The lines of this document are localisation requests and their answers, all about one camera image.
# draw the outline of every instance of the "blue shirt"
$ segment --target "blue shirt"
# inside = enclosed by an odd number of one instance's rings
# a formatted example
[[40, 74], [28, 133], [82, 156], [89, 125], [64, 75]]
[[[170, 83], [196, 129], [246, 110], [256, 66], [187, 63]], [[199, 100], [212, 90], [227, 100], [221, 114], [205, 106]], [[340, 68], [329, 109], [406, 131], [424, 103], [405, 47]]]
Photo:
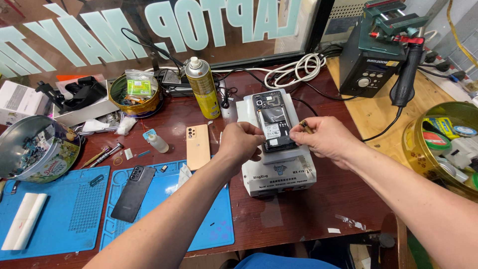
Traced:
[[234, 269], [340, 269], [318, 259], [289, 258], [254, 253], [243, 259]]

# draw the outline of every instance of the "glass window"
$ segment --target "glass window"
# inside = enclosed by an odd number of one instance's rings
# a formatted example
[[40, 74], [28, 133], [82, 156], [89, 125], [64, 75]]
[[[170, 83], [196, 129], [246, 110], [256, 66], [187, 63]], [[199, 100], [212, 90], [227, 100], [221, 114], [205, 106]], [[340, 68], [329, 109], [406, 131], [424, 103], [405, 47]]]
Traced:
[[[130, 28], [180, 61], [221, 63], [303, 51], [317, 0], [0, 0], [0, 73], [36, 88], [58, 75], [148, 69], [151, 50]], [[160, 66], [172, 66], [160, 58]]]

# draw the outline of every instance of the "blue silicone mat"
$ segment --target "blue silicone mat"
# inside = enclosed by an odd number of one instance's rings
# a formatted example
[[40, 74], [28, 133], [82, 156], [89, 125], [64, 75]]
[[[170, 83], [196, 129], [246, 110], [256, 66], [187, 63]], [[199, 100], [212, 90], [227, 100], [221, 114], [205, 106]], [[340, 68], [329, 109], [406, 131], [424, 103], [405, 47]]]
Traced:
[[[109, 169], [103, 166], [88, 171], [73, 170], [45, 184], [22, 181], [16, 194], [10, 194], [15, 181], [7, 181], [0, 202], [0, 244], [7, 236], [25, 193], [46, 193], [48, 197], [26, 249], [0, 250], [0, 260], [94, 249]], [[91, 187], [89, 182], [101, 174], [105, 179]]]
[[[169, 190], [178, 183], [179, 168], [183, 166], [183, 163], [186, 163], [186, 160], [149, 165], [149, 167], [156, 169], [156, 174], [144, 196], [143, 203], [134, 222], [140, 220], [142, 216], [145, 216], [171, 195]], [[159, 170], [163, 165], [168, 166], [164, 173]], [[113, 172], [111, 177], [103, 235], [99, 245], [100, 250], [132, 226], [131, 223], [110, 217], [132, 170], [133, 168], [117, 170]], [[229, 186], [226, 186], [219, 192], [188, 251], [232, 244], [234, 244], [234, 230], [232, 227], [231, 200], [229, 197]]]

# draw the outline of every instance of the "button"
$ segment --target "button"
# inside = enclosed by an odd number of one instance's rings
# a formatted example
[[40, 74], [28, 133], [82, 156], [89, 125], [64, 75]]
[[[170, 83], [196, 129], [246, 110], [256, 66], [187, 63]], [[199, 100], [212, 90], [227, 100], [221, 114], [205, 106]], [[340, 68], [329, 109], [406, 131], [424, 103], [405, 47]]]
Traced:
[[370, 83], [369, 79], [368, 78], [361, 78], [358, 80], [358, 86], [359, 87], [366, 87], [368, 86]]

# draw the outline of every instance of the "gold smartphone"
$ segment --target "gold smartphone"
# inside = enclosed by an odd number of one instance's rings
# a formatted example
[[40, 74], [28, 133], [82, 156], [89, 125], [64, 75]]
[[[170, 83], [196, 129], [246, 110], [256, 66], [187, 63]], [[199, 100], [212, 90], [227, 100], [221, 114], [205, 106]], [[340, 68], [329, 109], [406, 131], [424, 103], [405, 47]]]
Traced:
[[211, 160], [207, 124], [186, 127], [186, 162], [191, 171]]

